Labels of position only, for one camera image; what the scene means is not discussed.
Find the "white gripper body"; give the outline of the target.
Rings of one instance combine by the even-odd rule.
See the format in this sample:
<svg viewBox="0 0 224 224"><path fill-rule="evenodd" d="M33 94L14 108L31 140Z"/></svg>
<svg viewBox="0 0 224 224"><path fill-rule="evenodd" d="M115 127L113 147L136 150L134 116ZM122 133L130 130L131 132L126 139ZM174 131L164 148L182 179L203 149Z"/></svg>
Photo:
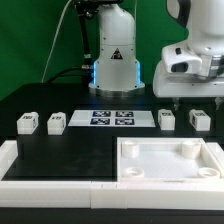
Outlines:
<svg viewBox="0 0 224 224"><path fill-rule="evenodd" d="M168 73L159 62L153 92L159 98L224 97L224 75L205 81L189 74Z"/></svg>

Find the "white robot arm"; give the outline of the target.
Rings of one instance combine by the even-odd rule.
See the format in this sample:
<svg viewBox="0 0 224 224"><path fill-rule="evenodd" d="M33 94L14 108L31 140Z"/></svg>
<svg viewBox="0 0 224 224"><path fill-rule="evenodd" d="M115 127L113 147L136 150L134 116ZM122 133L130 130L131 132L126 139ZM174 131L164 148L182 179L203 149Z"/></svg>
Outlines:
<svg viewBox="0 0 224 224"><path fill-rule="evenodd" d="M166 0L170 17L188 30L186 40L162 49L153 92L178 102L185 97L213 97L224 103L224 0ZM144 89L135 55L135 21L116 4L99 7L100 55L89 89L103 96L125 97Z"/></svg>

